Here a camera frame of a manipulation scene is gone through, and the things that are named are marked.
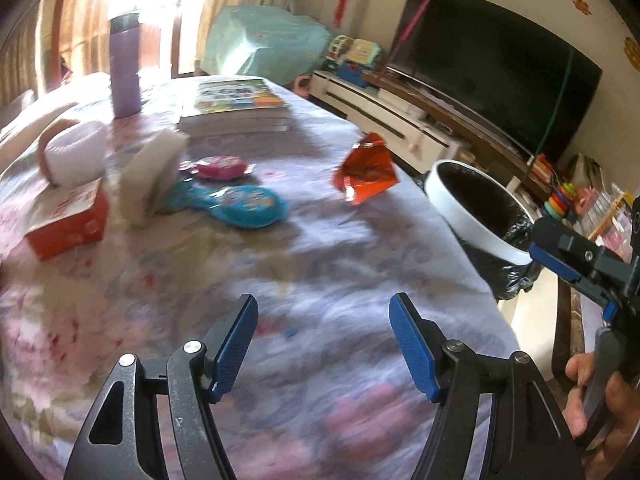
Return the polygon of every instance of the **bedsheet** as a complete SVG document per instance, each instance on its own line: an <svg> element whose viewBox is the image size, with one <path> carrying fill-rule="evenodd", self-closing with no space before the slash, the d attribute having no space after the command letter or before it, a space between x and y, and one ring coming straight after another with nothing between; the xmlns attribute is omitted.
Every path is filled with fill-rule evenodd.
<svg viewBox="0 0 640 480"><path fill-rule="evenodd" d="M60 479L95 395L118 357L170 355L203 336L245 292L258 329L233 391L212 407L240 480L408 479L435 408L414 387L388 321L407 292L423 317L477 352L516 340L454 235L405 174L361 206L332 187L356 126L273 86L291 131L193 139L190 157L239 155L290 215L248 232L201 212L130 229L118 212L120 170L153 132L175 123L198 78L154 84L138 116L113 121L110 100L70 110L110 130L104 240L39 262L22 240L45 188L34 146L0 181L0 409L47 479ZM488 426L481 404L467 476L478 476ZM161 428L180 478L168 404Z"/></svg>

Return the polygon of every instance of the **pink package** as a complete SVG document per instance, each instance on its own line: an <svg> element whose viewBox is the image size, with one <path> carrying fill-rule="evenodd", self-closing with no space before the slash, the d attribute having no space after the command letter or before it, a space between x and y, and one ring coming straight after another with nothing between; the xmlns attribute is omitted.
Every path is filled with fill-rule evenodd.
<svg viewBox="0 0 640 480"><path fill-rule="evenodd" d="M253 172L255 164L247 164L237 156L207 156L196 162L187 160L180 165L181 171L211 180L233 180Z"/></svg>

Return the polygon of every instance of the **drawer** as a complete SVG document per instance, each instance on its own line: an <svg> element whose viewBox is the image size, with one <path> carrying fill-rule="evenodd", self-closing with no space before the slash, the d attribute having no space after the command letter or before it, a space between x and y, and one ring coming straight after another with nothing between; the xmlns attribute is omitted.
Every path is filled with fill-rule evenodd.
<svg viewBox="0 0 640 480"><path fill-rule="evenodd" d="M431 137L428 137L417 128L415 128L413 132L405 134L404 139L402 139L396 133L393 133L376 121L354 110L347 115L347 119L353 124L356 124L356 126L365 133L377 132L380 134L380 137L385 139L386 146L393 154L404 160L409 166L421 174L427 173L433 163L439 160L442 153L446 150L446 148L434 142ZM411 144L418 145L418 149L413 153L409 151Z"/></svg>
<svg viewBox="0 0 640 480"><path fill-rule="evenodd" d="M309 93L321 101L324 101L324 93L328 85L328 79L314 74L311 77L311 83L309 84Z"/></svg>
<svg viewBox="0 0 640 480"><path fill-rule="evenodd" d="M379 120L383 124L386 124L389 130L395 130L403 135L422 127L420 123L414 122L408 117L390 111L382 104L376 102L373 98L369 98L368 96L343 86L338 82L329 82L325 89L324 98L333 98L334 100L340 100L347 105L351 105L351 107L356 111L361 112L365 116L369 115ZM447 148L449 146L448 138L440 138L432 132L426 133L425 135L430 137L433 142L436 142L442 148Z"/></svg>

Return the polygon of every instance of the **candy wrapper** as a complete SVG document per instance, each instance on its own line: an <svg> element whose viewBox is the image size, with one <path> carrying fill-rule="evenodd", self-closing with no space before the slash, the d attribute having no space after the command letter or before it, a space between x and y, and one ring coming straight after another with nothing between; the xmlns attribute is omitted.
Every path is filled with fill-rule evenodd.
<svg viewBox="0 0 640 480"><path fill-rule="evenodd" d="M345 200L358 205L398 183L391 153L376 132L370 132L334 173L334 186L344 192Z"/></svg>
<svg viewBox="0 0 640 480"><path fill-rule="evenodd" d="M247 164L237 156L207 156L195 162L187 160L180 165L180 171L209 180L235 180L250 175L255 164Z"/></svg>

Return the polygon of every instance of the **blue toy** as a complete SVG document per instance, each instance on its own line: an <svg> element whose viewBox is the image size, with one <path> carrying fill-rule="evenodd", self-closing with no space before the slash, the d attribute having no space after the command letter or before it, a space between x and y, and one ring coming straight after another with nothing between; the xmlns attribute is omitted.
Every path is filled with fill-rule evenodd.
<svg viewBox="0 0 640 480"><path fill-rule="evenodd" d="M287 203L275 192L259 186L225 187L220 191L198 187L192 178L176 184L164 205L170 210L204 209L224 223L257 229L287 217Z"/></svg>

